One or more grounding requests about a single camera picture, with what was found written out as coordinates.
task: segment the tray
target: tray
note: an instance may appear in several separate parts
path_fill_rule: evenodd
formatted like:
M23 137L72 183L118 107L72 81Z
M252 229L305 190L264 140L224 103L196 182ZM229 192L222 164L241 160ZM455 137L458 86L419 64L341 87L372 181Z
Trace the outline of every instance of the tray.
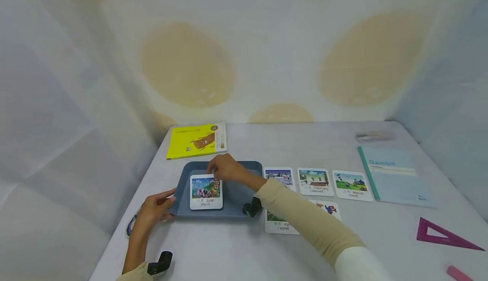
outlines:
M238 161L256 175L263 176L263 166L257 161ZM251 219L243 213L243 205L251 203L254 191L243 184L234 181L222 182L222 195L224 206L216 210L191 210L190 209L190 176L206 174L208 161L192 161L183 168L180 181L176 187L176 201L171 206L170 212L178 218L192 219Z

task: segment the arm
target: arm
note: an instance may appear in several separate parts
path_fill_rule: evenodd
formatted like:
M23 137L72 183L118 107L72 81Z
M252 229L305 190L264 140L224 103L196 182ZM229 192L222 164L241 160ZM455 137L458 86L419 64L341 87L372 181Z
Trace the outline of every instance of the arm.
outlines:
M125 256L122 275L117 281L152 281L147 273L148 263L145 262L147 241L154 225L160 220L169 220L173 215L167 210L175 198L167 198L174 194L176 188L146 198L137 216L134 228L129 237L129 247Z
M382 264L346 225L277 181L254 175L229 154L216 156L207 172L242 182L253 189L264 208L288 221L336 271L341 281L392 280Z

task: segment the pink eraser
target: pink eraser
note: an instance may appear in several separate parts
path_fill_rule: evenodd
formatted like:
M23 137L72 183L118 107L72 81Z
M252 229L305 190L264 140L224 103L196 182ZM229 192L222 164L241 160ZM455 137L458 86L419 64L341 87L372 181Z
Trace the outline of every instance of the pink eraser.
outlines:
M447 268L447 274L457 281L473 281L472 278L466 276L462 271L452 265Z

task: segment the book cover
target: book cover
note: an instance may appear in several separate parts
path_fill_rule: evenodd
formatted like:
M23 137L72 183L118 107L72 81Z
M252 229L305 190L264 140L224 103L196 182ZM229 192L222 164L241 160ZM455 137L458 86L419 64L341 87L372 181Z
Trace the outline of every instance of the book cover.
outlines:
M166 159L227 152L225 123L175 127L171 131Z
M376 200L434 207L430 192L403 150L358 147Z

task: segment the march flashcard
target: march flashcard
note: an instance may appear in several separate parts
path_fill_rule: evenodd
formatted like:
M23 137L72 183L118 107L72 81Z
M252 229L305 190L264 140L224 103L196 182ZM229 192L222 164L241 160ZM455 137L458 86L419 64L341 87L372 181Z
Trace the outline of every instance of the march flashcard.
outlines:
M361 172L333 170L337 196L348 200L373 201L371 188Z

